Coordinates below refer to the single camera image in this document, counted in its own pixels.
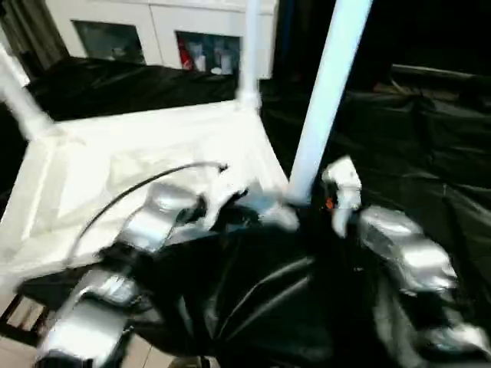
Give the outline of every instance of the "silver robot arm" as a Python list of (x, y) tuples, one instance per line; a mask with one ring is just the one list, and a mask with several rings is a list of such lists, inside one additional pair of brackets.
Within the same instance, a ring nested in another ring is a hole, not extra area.
[[(459, 362), (459, 366), (466, 366), (478, 362), (489, 366), (488, 337), (459, 311), (455, 298), (458, 277), (445, 250), (399, 211), (372, 206), (361, 212), (358, 228), (361, 243), (385, 269), (394, 297), (391, 302), (400, 308), (392, 315), (393, 320), (381, 323), (410, 325), (402, 327), (403, 336), (392, 338), (405, 340), (400, 346), (412, 346), (413, 356), (423, 358), (426, 364)], [(399, 353), (399, 358), (404, 356), (402, 363), (411, 361), (407, 352)]]

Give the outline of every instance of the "black tarp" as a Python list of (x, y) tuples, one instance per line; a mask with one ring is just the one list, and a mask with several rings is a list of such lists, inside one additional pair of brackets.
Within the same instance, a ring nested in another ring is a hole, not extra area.
[[(69, 120), (230, 100), (234, 98), (236, 81), (233, 77), (164, 67), (70, 59), (52, 68), (29, 90), (55, 120)], [(271, 80), (261, 83), (261, 92), (266, 132), (283, 169), (289, 173), (311, 86)], [(0, 120), (4, 127), (2, 188), (8, 189), (14, 182), (25, 143), (4, 110), (0, 111)], [(323, 159), (325, 165), (339, 156), (350, 155), (363, 183), (365, 203), (404, 210), (449, 251), (466, 286), (470, 301), (467, 313), (488, 331), (491, 175), (486, 169), (491, 159), (487, 144), (490, 137), (491, 111), (484, 103), (470, 108), (423, 97), (348, 92)], [(311, 252), (297, 256), (312, 256)], [(336, 274), (322, 280), (327, 279), (335, 280)], [(36, 286), (30, 289), (31, 294), (36, 294), (35, 289)], [(323, 306), (349, 300), (343, 290), (341, 284), (326, 291), (329, 299), (323, 301)], [(40, 293), (37, 299), (49, 303)], [(315, 316), (309, 309), (303, 313)], [(330, 320), (336, 320), (336, 313), (326, 313), (324, 309), (321, 315), (328, 314)], [(347, 330), (341, 341), (346, 342), (351, 334), (359, 332), (359, 320), (349, 320), (349, 314), (340, 310), (338, 313), (338, 323)], [(327, 337), (319, 341), (329, 343)], [(297, 358), (302, 355), (302, 351), (297, 353)]]

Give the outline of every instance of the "red object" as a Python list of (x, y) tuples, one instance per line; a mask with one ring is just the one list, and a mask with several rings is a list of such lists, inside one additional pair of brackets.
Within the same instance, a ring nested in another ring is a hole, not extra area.
[(189, 52), (187, 52), (186, 46), (181, 38), (177, 38), (177, 46), (179, 47), (179, 56), (181, 57), (183, 69), (191, 71), (193, 69), (193, 59), (189, 55)]

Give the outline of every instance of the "glass cabinet door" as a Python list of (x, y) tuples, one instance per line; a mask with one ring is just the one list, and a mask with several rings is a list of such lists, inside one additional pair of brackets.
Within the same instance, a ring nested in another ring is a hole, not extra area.
[(239, 37), (176, 31), (176, 41), (183, 69), (224, 75), (239, 72)]
[(162, 64), (149, 6), (103, 0), (45, 0), (70, 55)]
[(89, 58), (145, 64), (143, 49), (134, 25), (98, 21), (73, 21)]

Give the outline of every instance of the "silver metal part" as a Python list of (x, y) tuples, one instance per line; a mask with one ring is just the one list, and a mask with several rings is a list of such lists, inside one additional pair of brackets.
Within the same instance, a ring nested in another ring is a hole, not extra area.
[(123, 313), (95, 301), (80, 301), (48, 331), (36, 361), (63, 353), (80, 363), (91, 360), (93, 368), (102, 367), (116, 352), (126, 325)]
[(419, 332), (420, 343), (447, 353), (481, 351), (487, 359), (491, 358), (491, 347), (482, 328), (472, 324), (459, 324), (453, 327), (439, 327)]
[(250, 190), (247, 195), (238, 199), (236, 204), (256, 212), (259, 222), (263, 225), (275, 225), (288, 232), (294, 232), (300, 226), (298, 216), (291, 207), (260, 189)]
[(138, 295), (135, 281), (100, 269), (90, 270), (73, 290), (69, 301), (77, 303), (85, 294), (94, 294), (118, 306), (130, 304)]
[[(87, 299), (92, 295), (96, 299)], [(127, 325), (122, 309), (138, 295), (133, 280), (103, 270), (91, 270), (81, 279), (55, 317), (38, 348), (37, 361), (63, 353), (103, 366), (114, 354)]]
[(372, 206), (361, 213), (359, 229), (363, 244), (387, 261), (401, 290), (456, 287), (449, 255), (404, 213)]
[(154, 183), (145, 204), (130, 216), (116, 240), (153, 254), (163, 247), (183, 210), (195, 209), (198, 204), (195, 193)]

